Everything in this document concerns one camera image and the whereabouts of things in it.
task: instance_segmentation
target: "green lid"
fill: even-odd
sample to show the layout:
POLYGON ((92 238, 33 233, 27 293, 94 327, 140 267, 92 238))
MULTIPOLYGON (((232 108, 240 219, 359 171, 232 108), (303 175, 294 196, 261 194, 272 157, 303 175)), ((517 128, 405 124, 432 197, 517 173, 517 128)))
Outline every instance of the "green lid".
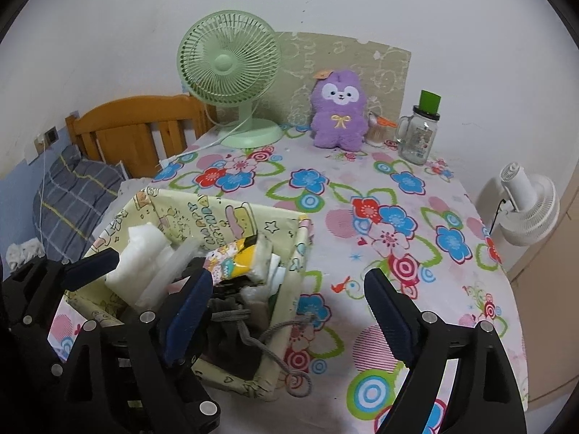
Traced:
POLYGON ((420 103, 418 109, 427 112, 428 114, 438 114, 438 106, 440 105, 440 96, 431 93, 430 91, 422 90, 420 93, 420 103))

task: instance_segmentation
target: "drawstring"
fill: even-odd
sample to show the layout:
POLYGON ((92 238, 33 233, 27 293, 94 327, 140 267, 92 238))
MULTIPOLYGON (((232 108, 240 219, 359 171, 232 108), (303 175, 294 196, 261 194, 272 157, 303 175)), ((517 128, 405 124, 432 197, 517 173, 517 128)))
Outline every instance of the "drawstring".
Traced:
POLYGON ((280 369, 283 370, 288 375, 291 376, 301 376, 303 379, 308 383, 308 390, 305 393, 297 393, 292 389, 290 386, 286 385, 287 392, 296 398, 304 398, 309 396, 312 393, 312 379, 310 378, 309 374, 304 372, 303 370, 292 369, 280 358, 275 352, 273 352, 270 348, 268 348, 265 343, 273 336, 273 333, 276 333, 278 330, 285 328, 286 326, 294 326, 295 324, 299 324, 300 326, 304 326, 305 324, 312 323, 315 319, 315 315, 307 314, 307 315, 296 315, 296 318, 293 320, 283 321, 281 323, 274 324, 272 327, 265 330, 259 339, 253 338, 250 335, 250 331, 247 328, 247 325, 243 320, 249 318, 251 311, 247 309, 239 309, 239 310, 225 310, 221 312, 213 313, 211 317, 211 321, 215 322, 235 322, 237 323, 237 330, 239 331, 239 336, 241 341, 246 346, 256 346, 259 348, 264 354, 266 354, 272 361, 274 361, 280 369))

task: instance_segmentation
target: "floral tablecloth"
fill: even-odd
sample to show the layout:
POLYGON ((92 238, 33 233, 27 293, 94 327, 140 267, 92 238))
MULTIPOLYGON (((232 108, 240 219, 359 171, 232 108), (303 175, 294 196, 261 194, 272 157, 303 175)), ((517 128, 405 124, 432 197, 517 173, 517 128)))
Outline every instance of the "floral tablecloth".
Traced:
MULTIPOLYGON (((301 210, 314 222, 297 311, 317 318, 303 331, 294 328, 286 353, 290 366, 311 374, 314 391, 306 399, 283 392, 269 404, 213 392, 223 410, 219 432, 375 431, 407 370, 364 299, 364 275, 374 267, 447 323, 492 322, 526 409, 527 365, 511 287, 488 230, 444 160, 411 165, 394 144, 365 145, 359 153, 322 150, 307 127, 284 128, 282 140, 264 148, 195 152, 214 139, 210 132, 153 180, 156 187, 301 210)), ((439 427, 455 370, 449 363, 425 433, 439 427)), ((283 384, 300 389, 303 381, 283 384)))

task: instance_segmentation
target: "glass mug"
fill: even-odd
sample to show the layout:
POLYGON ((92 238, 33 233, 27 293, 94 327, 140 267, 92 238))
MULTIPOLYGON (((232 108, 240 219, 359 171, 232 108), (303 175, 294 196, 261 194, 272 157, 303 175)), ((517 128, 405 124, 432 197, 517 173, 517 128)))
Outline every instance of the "glass mug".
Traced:
POLYGON ((422 166, 430 154, 440 115, 422 111, 418 106, 414 106, 413 111, 414 114, 403 115, 398 120, 395 139, 400 156, 422 166))

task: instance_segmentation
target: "green desk fan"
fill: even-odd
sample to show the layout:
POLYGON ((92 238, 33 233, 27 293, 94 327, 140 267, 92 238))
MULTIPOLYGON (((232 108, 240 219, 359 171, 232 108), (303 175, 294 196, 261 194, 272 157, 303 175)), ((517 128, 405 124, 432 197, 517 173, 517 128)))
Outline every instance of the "green desk fan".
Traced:
POLYGON ((273 83, 280 58, 271 26, 244 11, 218 11, 187 31, 177 56, 183 83, 204 103, 238 107, 239 121, 222 126, 218 143, 248 149, 282 138, 279 125, 254 118, 252 109, 273 83))

